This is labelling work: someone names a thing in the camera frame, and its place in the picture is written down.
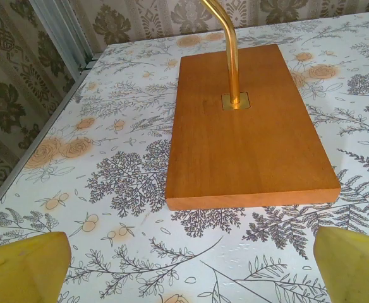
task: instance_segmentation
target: curved brass pole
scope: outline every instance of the curved brass pole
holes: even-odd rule
[[[240,103],[238,72],[238,41],[234,25],[218,0],[201,0],[204,6],[221,22],[225,31],[229,73],[229,97],[232,104]]]

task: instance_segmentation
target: rectangular wooden base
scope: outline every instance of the rectangular wooden base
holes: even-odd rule
[[[183,57],[166,201],[171,210],[329,203],[341,187],[276,45],[239,50],[250,108],[223,110],[225,52]]]

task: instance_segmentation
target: wood grain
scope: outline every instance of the wood grain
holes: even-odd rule
[[[239,50],[251,107],[223,110],[226,53],[183,57],[166,201],[171,210],[328,203],[341,187],[276,45]]]

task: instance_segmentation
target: wall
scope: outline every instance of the wall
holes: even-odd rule
[[[369,0],[220,0],[236,27],[369,11]],[[200,0],[70,0],[94,52],[107,44],[221,28]]]
[[[28,0],[0,0],[0,186],[73,82]]]

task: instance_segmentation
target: damask wallpaper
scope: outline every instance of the damask wallpaper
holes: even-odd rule
[[[363,13],[369,0],[220,0],[236,27]],[[94,52],[221,28],[200,0],[70,0]]]
[[[0,186],[73,83],[28,0],[0,0]]]

